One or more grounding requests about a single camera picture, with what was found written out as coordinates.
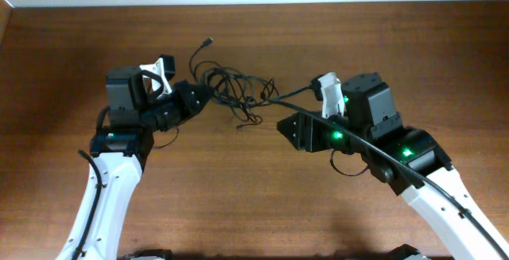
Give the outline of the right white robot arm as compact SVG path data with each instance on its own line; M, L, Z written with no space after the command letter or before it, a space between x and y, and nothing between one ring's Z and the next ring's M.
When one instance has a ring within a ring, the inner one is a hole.
M401 196L455 259L508 257L507 241L476 204L451 158L428 132L404 126L378 73L342 82L330 72L309 89L322 103L320 111L275 99L293 110L277 130L295 149L359 154L366 170Z

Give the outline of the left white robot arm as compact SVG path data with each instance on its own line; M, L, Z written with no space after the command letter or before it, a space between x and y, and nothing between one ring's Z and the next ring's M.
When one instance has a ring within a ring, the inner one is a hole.
M84 196L60 259L115 259L130 199L144 173L153 135L176 129L198 115L211 98L203 84L169 84L162 69L116 68L108 72L108 104L95 135L80 156L89 164Z

